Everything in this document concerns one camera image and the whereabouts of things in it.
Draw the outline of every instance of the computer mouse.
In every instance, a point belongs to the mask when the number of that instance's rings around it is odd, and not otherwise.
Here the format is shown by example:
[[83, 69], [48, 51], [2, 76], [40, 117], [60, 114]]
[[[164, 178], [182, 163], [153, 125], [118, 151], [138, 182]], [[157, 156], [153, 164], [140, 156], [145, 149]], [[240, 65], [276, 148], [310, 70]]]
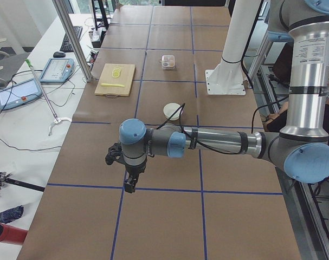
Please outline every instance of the computer mouse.
[[56, 51], [54, 53], [54, 58], [64, 58], [66, 56], [66, 53], [62, 52], [62, 51]]

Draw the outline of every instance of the table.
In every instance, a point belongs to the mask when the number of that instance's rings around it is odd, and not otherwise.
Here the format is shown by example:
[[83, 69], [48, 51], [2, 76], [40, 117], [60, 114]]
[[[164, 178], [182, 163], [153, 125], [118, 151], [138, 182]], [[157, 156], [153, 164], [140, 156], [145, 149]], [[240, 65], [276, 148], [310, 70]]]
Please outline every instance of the table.
[[[92, 74], [105, 63], [136, 64], [131, 95], [107, 99], [94, 95], [96, 81], [86, 84], [18, 259], [300, 259], [268, 162], [195, 150], [157, 156], [134, 194], [122, 188], [122, 165], [104, 162], [123, 120], [157, 126], [169, 102], [186, 103], [184, 125], [250, 131], [252, 90], [208, 96], [204, 83], [229, 22], [224, 8], [115, 12]], [[163, 54], [176, 57], [176, 71], [162, 71]]]
[[[80, 43], [86, 57], [90, 52], [88, 46], [92, 46], [87, 33], [89, 27], [86, 26], [92, 25], [90, 17], [91, 15], [71, 15], [74, 25], [83, 26], [83, 35]], [[55, 51], [59, 50], [63, 36], [64, 29], [60, 20], [56, 18], [28, 57], [35, 69], [44, 68], [47, 60], [52, 57]], [[78, 64], [74, 53], [67, 53], [67, 57], [73, 58], [75, 64]], [[29, 70], [26, 63], [19, 69], [19, 72], [25, 70]], [[19, 74], [14, 80], [22, 82], [30, 78], [33, 78], [31, 72]], [[76, 110], [85, 87], [81, 70], [76, 70], [75, 75], [71, 78], [71, 82], [65, 83], [52, 93], [50, 92], [58, 86], [44, 85], [46, 92], [50, 93], [48, 94], [49, 98], [58, 105], [64, 104], [70, 92], [74, 89], [74, 94], [69, 98], [65, 106], [57, 107], [54, 105], [59, 116], [72, 117]], [[48, 136], [48, 127], [51, 122], [53, 122], [53, 116], [47, 103], [44, 100], [37, 100], [30, 105], [1, 113], [0, 138], [9, 145], [18, 148], [41, 149], [61, 146], [70, 123], [63, 122], [55, 126], [53, 135]], [[11, 178], [13, 179], [45, 187], [59, 151], [59, 148], [42, 152], [17, 151], [6, 147], [5, 144], [0, 142], [0, 171], [12, 173]], [[22, 218], [9, 223], [9, 225], [29, 229], [42, 192], [7, 184], [6, 187], [2, 188], [0, 194], [0, 212], [24, 205]], [[0, 260], [16, 259], [20, 249], [21, 246], [0, 243]]]

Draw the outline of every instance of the wooden cutting board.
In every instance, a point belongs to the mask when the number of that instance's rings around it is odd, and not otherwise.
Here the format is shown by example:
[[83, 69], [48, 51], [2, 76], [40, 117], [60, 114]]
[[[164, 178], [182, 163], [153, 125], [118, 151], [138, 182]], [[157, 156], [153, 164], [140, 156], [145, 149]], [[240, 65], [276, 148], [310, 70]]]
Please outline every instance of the wooden cutting board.
[[[113, 71], [115, 70], [115, 67], [120, 68], [119, 77], [113, 77]], [[105, 63], [94, 94], [99, 96], [129, 96], [135, 70], [136, 66], [134, 64]], [[102, 86], [102, 83], [124, 85], [124, 87]]]

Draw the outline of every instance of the computer keyboard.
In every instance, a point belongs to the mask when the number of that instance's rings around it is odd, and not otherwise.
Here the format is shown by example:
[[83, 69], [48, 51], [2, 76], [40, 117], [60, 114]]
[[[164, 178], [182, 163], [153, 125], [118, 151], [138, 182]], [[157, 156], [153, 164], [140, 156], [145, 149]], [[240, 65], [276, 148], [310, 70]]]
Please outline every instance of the computer keyboard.
[[[75, 35], [80, 40], [81, 33], [82, 33], [82, 26], [73, 26], [73, 28], [74, 28]], [[73, 47], [69, 42], [67, 34], [65, 34], [65, 36], [63, 38], [63, 42], [62, 42], [62, 46], [61, 46], [60, 51], [64, 51], [65, 53], [73, 52]]]

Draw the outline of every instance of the robotic arm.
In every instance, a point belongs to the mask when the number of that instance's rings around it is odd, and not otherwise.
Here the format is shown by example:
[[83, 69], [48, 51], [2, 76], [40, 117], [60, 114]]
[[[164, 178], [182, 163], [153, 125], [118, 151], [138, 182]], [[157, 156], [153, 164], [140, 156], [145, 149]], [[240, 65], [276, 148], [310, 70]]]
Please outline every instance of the robotic arm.
[[289, 31], [294, 39], [287, 124], [280, 134], [174, 125], [152, 129], [138, 119], [128, 119], [120, 126], [120, 142], [109, 148], [105, 158], [108, 165], [114, 161], [125, 165], [126, 192], [135, 191], [148, 155], [180, 158], [186, 148], [250, 154], [303, 183], [329, 176], [328, 134], [322, 127], [329, 94], [329, 0], [272, 0], [269, 31], [279, 37]]

